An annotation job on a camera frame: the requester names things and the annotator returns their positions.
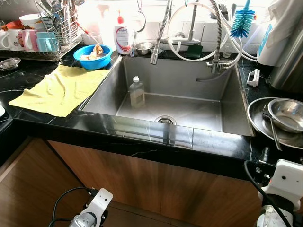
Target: yellow cloth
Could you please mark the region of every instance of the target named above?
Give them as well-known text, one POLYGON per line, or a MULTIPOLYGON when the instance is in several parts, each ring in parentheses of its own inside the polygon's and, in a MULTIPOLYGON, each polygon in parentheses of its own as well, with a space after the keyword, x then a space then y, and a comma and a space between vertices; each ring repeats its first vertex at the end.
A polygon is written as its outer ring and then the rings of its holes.
POLYGON ((79 67, 58 67, 32 89, 9 102, 57 117, 66 117, 94 93, 109 70, 86 70, 79 67))

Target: stainless steel sink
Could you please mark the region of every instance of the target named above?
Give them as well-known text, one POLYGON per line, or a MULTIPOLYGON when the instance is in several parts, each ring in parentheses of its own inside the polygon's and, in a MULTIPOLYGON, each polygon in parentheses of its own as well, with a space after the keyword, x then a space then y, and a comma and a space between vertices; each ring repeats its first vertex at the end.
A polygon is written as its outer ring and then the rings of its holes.
POLYGON ((82 110, 250 136, 245 106, 237 69, 213 79, 205 62, 120 57, 82 110), (145 86, 141 108, 130 104, 134 76, 145 86))

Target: sink drain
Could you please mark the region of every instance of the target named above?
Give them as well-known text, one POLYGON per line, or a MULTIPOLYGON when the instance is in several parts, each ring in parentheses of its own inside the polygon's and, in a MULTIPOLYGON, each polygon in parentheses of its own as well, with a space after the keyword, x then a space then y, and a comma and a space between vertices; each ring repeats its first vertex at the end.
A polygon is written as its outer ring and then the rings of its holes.
POLYGON ((163 124, 174 124, 174 125, 177 125, 175 119, 173 119, 170 116, 166 116, 166 115, 157 117, 157 119, 155 120, 155 122, 159 122, 159 123, 163 123, 163 124))

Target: blue brush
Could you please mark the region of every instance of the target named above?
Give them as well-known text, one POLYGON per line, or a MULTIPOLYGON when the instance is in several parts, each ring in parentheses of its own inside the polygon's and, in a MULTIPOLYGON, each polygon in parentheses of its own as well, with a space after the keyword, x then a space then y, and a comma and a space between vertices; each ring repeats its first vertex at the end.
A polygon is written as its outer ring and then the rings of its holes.
POLYGON ((250 31, 251 22, 254 18, 255 11, 249 9, 250 0, 247 0, 245 7, 242 10, 236 11, 235 20, 232 25, 231 36, 247 37, 250 31))

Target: black marble countertop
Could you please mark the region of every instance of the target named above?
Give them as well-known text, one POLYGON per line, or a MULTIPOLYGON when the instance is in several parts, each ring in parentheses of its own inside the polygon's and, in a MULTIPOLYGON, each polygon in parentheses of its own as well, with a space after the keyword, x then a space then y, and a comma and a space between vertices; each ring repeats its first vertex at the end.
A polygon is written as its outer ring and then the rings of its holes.
MULTIPOLYGON (((76 47, 63 58, 63 64, 80 66, 72 54, 76 47)), ((118 58, 111 56, 110 69, 118 58)), ((227 134, 223 132, 194 129, 176 125, 136 120, 106 114, 81 111, 80 105, 66 118, 10 106, 8 102, 32 88, 45 74, 52 72, 58 63, 22 60, 20 67, 10 72, 0 72, 0 101, 6 110, 0 118, 1 132, 6 122, 26 136, 35 136, 74 145, 96 148, 133 157, 192 168, 210 173, 246 179, 244 160, 257 160, 265 146, 270 147, 270 161, 280 158, 300 162, 302 150, 284 147, 276 150, 274 142, 256 133, 256 137, 227 134)), ((245 59, 238 63, 248 103, 266 96, 294 97, 269 88, 265 83, 266 73, 260 75, 259 87, 246 85, 248 73, 257 68, 245 59)))

